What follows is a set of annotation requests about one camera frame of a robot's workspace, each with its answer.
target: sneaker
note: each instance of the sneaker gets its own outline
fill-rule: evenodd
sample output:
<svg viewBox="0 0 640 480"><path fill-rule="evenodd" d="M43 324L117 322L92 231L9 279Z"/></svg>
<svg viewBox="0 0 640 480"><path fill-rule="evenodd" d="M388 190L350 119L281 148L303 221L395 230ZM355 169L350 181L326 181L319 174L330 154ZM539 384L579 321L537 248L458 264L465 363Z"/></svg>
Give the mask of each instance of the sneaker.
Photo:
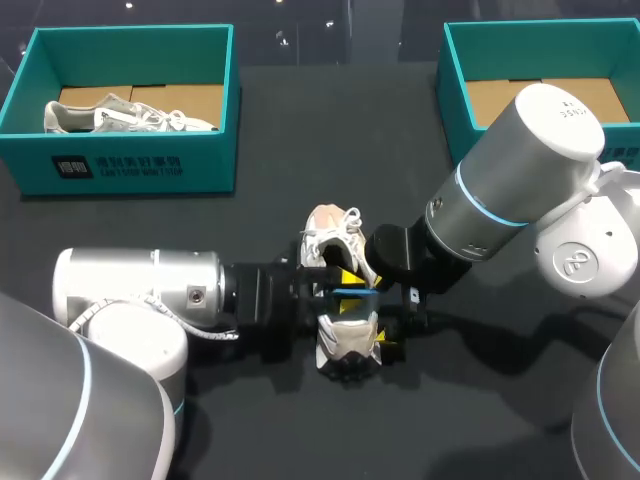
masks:
<svg viewBox="0 0 640 480"><path fill-rule="evenodd" d="M376 274L364 256L365 238L357 208L346 212L336 205L316 207L303 232L300 248L305 267L343 267L361 276L367 287ZM314 286L314 295L323 292ZM330 377L360 378L380 365L377 295L366 296L346 312L318 316L316 366Z"/></svg>
<svg viewBox="0 0 640 480"><path fill-rule="evenodd" d="M93 107L49 102L44 109L46 133L69 132L206 132L218 130L180 110L165 113L144 103L131 103L110 93Z"/></svg>

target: screw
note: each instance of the screw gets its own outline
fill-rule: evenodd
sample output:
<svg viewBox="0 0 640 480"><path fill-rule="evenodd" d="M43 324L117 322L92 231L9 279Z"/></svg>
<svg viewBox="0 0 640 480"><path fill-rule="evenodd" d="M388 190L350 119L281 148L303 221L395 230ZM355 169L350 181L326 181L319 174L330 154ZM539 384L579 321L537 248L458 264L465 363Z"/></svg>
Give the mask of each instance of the screw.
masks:
<svg viewBox="0 0 640 480"><path fill-rule="evenodd" d="M202 290L192 290L189 292L189 301L192 303L200 303L204 299L204 293Z"/></svg>

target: teal cardboard box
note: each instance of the teal cardboard box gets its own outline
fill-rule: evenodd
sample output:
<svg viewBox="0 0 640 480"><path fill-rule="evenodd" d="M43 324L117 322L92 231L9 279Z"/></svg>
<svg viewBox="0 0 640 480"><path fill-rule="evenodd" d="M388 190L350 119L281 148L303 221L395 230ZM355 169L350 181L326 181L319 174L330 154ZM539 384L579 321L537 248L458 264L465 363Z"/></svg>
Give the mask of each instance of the teal cardboard box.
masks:
<svg viewBox="0 0 640 480"><path fill-rule="evenodd" d="M215 85L219 131L43 133L63 88L115 85ZM25 195L231 192L238 109L231 25L39 28L0 112L0 157Z"/></svg>
<svg viewBox="0 0 640 480"><path fill-rule="evenodd" d="M633 18L445 24L436 94L454 163L521 88L540 81L594 112L605 132L603 161L640 169L640 24Z"/></svg>

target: cardboard insert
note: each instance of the cardboard insert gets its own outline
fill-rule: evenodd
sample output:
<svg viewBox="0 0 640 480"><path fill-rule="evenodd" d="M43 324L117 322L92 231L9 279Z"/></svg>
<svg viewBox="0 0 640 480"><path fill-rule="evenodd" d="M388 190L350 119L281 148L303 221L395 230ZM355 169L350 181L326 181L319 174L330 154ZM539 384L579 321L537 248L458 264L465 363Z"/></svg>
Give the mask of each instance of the cardboard insert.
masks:
<svg viewBox="0 0 640 480"><path fill-rule="evenodd" d="M578 98L600 123L629 123L624 106L608 78L543 78L465 82L478 126L491 125L523 88L540 82L555 85Z"/></svg>
<svg viewBox="0 0 640 480"><path fill-rule="evenodd" d="M220 127L223 85L64 87L58 101L74 107L92 107L109 93L130 102L146 103L167 113L180 110L187 117L199 118Z"/></svg>

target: white shoelace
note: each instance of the white shoelace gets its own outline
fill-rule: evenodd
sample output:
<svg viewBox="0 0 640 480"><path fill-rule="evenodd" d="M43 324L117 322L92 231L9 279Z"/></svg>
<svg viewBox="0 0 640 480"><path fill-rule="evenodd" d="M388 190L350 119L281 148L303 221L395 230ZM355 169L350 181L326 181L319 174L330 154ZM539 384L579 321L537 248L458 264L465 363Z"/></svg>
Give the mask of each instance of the white shoelace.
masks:
<svg viewBox="0 0 640 480"><path fill-rule="evenodd" d="M173 110L169 113L157 110L141 102L133 104L136 109L136 119L139 127L156 127L159 132L166 132L171 129L180 131L186 127L186 115L180 110Z"/></svg>
<svg viewBox="0 0 640 480"><path fill-rule="evenodd" d="M190 333L191 335L194 335L196 337L204 338L206 340L233 341L237 340L240 337L236 330L227 330L226 332L205 332L204 330L200 330L199 328L196 328L187 323L186 320L171 311L169 307L167 307L156 297L146 294L136 294L124 298L105 298L103 300L100 300L91 305L78 318L76 318L76 320L71 325L69 325L69 330L71 330L72 332L81 331L82 327L84 327L84 325L89 320L91 320L99 311L104 310L113 303L148 305L162 315L165 315L175 321L187 333Z"/></svg>
<svg viewBox="0 0 640 480"><path fill-rule="evenodd" d="M360 210L355 207L351 207L342 216L342 219L332 228L311 228L303 230L302 233L315 237L316 241L311 245L311 254L318 258L320 257L319 245L332 238L339 238L350 248L350 254L357 253L358 233L362 226L362 220L360 219Z"/></svg>

